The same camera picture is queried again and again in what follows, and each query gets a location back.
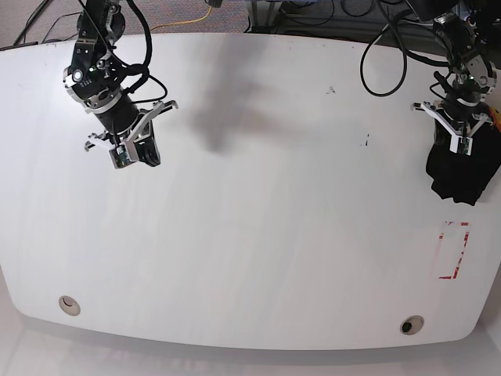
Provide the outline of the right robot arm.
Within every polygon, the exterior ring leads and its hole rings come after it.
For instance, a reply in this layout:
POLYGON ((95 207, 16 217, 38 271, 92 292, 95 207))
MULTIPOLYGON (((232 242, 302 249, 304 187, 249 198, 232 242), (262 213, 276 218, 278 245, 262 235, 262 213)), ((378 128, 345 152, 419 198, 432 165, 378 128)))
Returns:
POLYGON ((126 63, 115 52, 117 41, 125 29, 125 18, 118 1, 86 1, 80 4, 77 40, 70 65, 63 73, 66 91, 85 112, 93 114, 104 130, 92 133, 85 150, 104 149, 116 169, 142 162, 150 167, 160 164, 155 140, 154 119, 177 108, 163 96, 149 99, 152 108, 142 108, 141 100, 132 94, 148 81, 165 89, 165 85, 150 73, 153 39, 149 24, 135 2, 128 7, 141 23, 146 53, 141 63, 126 63))

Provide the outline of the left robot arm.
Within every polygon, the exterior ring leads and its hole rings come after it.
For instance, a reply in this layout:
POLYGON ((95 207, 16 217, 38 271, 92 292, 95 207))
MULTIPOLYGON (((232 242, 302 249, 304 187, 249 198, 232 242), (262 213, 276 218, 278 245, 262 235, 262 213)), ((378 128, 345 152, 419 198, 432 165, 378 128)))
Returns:
POLYGON ((408 1, 410 9, 423 22, 432 22, 434 36, 446 48, 449 72, 455 75, 451 84, 439 74, 438 84, 445 91, 437 112, 445 118, 445 126, 460 136, 471 137, 491 115, 483 104, 495 88, 495 64, 488 59, 490 49, 500 44, 499 1, 466 1, 471 11, 468 18, 457 15, 458 1, 408 1))

